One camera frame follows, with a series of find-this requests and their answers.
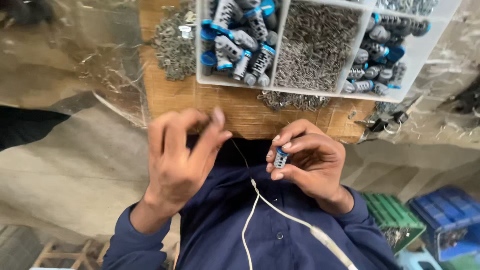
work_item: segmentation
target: cardboard surface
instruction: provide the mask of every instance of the cardboard surface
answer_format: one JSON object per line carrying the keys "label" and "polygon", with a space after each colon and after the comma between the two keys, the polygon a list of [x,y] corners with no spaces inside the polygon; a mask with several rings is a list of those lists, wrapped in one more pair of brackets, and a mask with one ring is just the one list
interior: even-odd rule
{"label": "cardboard surface", "polygon": [[[153,35],[155,25],[162,17],[165,0],[141,0],[140,24],[144,40]],[[375,102],[357,99],[332,98],[317,112],[300,111],[294,107],[274,112],[257,100],[259,90],[250,88],[201,85],[195,76],[184,81],[167,81],[165,73],[157,67],[155,49],[139,48],[144,67],[144,84],[150,114],[153,118],[169,110],[180,111],[189,107],[210,112],[220,106],[226,115],[226,129],[235,136],[247,139],[271,139],[281,128],[297,119],[305,118],[337,141],[356,143],[365,127],[354,123],[374,110]],[[352,119],[348,116],[356,111]]]}

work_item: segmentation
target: white cable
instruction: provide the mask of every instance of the white cable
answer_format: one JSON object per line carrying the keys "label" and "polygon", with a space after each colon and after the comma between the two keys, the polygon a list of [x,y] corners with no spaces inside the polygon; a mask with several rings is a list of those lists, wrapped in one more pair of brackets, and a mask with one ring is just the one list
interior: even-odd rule
{"label": "white cable", "polygon": [[302,225],[305,225],[305,226],[307,226],[309,229],[311,229],[311,228],[313,227],[310,223],[305,222],[305,221],[303,221],[303,220],[299,220],[299,219],[297,219],[296,217],[292,217],[292,216],[288,215],[287,213],[284,213],[282,210],[280,210],[280,209],[276,208],[275,206],[273,206],[273,204],[271,204],[271,203],[270,203],[269,201],[267,201],[262,195],[260,195],[260,192],[259,192],[258,189],[257,189],[257,183],[255,183],[255,180],[254,180],[254,179],[252,179],[252,185],[253,185],[253,187],[255,188],[255,191],[257,192],[258,196],[260,196],[260,198],[262,198],[262,200],[263,200],[268,206],[270,206],[271,208],[273,208],[273,210],[277,211],[280,215],[286,217],[287,219],[291,219],[291,220],[296,221],[296,222],[298,222],[298,223],[300,223],[300,224],[302,224]]}
{"label": "white cable", "polygon": [[247,218],[247,222],[245,222],[245,226],[243,226],[243,230],[241,231],[241,239],[243,241],[243,246],[245,247],[245,251],[247,252],[248,266],[249,266],[250,270],[253,270],[252,258],[250,257],[250,251],[248,251],[247,242],[245,241],[245,231],[247,230],[248,223],[250,222],[250,219],[253,216],[253,212],[255,211],[255,206],[257,206],[259,195],[260,194],[257,195],[257,198],[255,199],[255,202],[253,203],[252,211],[250,212],[250,215]]}
{"label": "white cable", "polygon": [[[245,160],[245,165],[247,165],[247,169],[250,169],[248,167],[247,159],[243,156],[242,152],[238,148],[237,144],[232,140],[233,144],[241,154],[242,158]],[[308,222],[305,222],[303,220],[297,219],[295,217],[292,217],[288,215],[287,213],[284,213],[282,210],[276,208],[273,206],[269,201],[267,201],[261,194],[260,191],[257,189],[257,183],[253,178],[250,178],[250,181],[252,182],[253,188],[255,189],[255,192],[257,193],[257,198],[255,199],[255,202],[253,203],[252,211],[250,212],[250,215],[247,218],[247,221],[245,222],[245,226],[243,226],[243,230],[241,232],[241,238],[243,241],[243,246],[245,247],[245,251],[247,252],[247,258],[248,258],[248,265],[249,269],[253,270],[252,266],[252,258],[250,257],[250,252],[248,251],[247,247],[247,242],[245,241],[245,231],[247,230],[248,223],[250,222],[250,219],[253,216],[253,212],[255,212],[255,207],[257,206],[258,203],[258,198],[260,197],[268,206],[270,206],[273,210],[277,211],[280,215],[293,220],[295,222],[298,222],[302,225],[305,225],[310,229],[310,233],[318,240],[320,241],[326,248],[328,248],[342,263],[347,267],[348,270],[358,270],[353,262],[347,257],[347,255],[336,245],[336,243],[320,228],[311,225]]]}

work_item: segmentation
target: person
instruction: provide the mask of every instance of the person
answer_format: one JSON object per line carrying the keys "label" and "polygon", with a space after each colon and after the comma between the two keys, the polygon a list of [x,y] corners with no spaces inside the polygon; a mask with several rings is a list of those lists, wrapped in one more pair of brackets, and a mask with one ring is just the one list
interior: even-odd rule
{"label": "person", "polygon": [[[208,121],[206,114],[195,109],[168,112],[150,123],[150,182],[140,202],[120,215],[103,269],[165,269],[162,240],[171,217],[179,213],[175,269],[248,270],[241,232],[257,197],[250,178],[274,206],[321,228],[359,270],[399,269],[365,201],[339,183],[345,161],[342,144],[309,121],[297,120],[265,147],[244,140],[238,143],[240,152],[235,147],[219,152],[232,133],[224,131],[219,108],[211,118],[194,147],[186,147],[187,131]],[[282,169],[273,166],[276,147],[290,154],[291,163]],[[230,162],[228,156],[240,162]],[[253,269],[346,269],[307,227],[261,200],[245,243]]]}

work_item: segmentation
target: hand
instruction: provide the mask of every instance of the hand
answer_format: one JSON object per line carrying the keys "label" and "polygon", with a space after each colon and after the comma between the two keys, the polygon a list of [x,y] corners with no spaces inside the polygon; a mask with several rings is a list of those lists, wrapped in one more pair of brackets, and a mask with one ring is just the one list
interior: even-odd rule
{"label": "hand", "polygon": [[187,131],[207,120],[206,114],[187,109],[182,113],[165,113],[149,124],[150,183],[130,215],[130,221],[138,231],[156,231],[202,187],[218,150],[232,137],[232,132],[223,131],[225,116],[222,110],[215,108],[211,123],[193,150],[186,148]]}
{"label": "hand", "polygon": [[[290,154],[291,164],[282,169],[273,165],[277,147]],[[345,148],[308,120],[297,120],[283,128],[272,141],[266,160],[266,170],[273,180],[291,180],[325,211],[339,214],[353,208],[353,197],[340,185]]]}

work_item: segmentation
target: navy blue shirt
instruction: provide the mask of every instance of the navy blue shirt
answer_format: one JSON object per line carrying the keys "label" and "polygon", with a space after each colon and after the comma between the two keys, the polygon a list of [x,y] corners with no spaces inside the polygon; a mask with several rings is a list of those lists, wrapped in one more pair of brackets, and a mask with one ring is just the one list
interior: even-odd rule
{"label": "navy blue shirt", "polygon": [[[355,199],[352,211],[332,216],[291,182],[272,181],[264,164],[251,167],[250,174],[260,194],[282,211],[320,227],[359,270],[399,269],[390,246],[356,191],[348,189]],[[180,211],[176,269],[248,269],[241,231],[256,196],[245,167],[214,168],[199,192]],[[117,222],[104,257],[105,270],[164,269],[166,254],[160,249],[170,221],[156,233],[139,233],[129,219],[134,207],[128,207]],[[307,227],[281,216],[262,200],[258,201],[245,240],[253,269],[346,269]]]}

